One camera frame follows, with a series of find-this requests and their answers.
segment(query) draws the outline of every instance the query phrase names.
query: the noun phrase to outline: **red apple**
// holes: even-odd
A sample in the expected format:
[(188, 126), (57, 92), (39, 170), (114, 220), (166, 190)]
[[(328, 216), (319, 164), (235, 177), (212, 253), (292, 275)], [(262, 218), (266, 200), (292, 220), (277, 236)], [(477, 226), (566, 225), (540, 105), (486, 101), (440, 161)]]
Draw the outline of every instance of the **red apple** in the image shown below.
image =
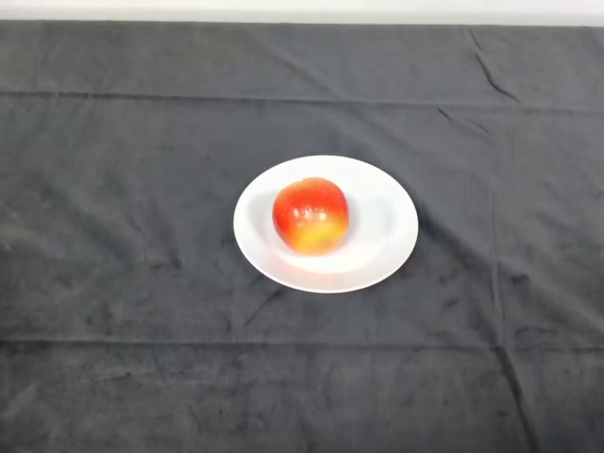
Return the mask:
[(283, 189), (273, 205), (277, 234), (304, 255), (322, 255), (336, 248), (348, 230), (348, 204), (338, 186), (309, 177)]

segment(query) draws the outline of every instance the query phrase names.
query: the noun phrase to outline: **plate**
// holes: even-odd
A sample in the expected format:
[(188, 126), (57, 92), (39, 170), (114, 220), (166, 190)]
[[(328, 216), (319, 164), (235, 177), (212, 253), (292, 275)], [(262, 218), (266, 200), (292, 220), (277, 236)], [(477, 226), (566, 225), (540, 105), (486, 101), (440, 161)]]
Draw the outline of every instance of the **plate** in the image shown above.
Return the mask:
[[(305, 257), (278, 237), (273, 203), (284, 187), (314, 176), (342, 189), (350, 225), (336, 250)], [(351, 158), (308, 156), (254, 179), (237, 202), (233, 227), (243, 255), (272, 280), (312, 293), (346, 293), (374, 285), (402, 266), (415, 247), (419, 222), (409, 194), (384, 171)]]

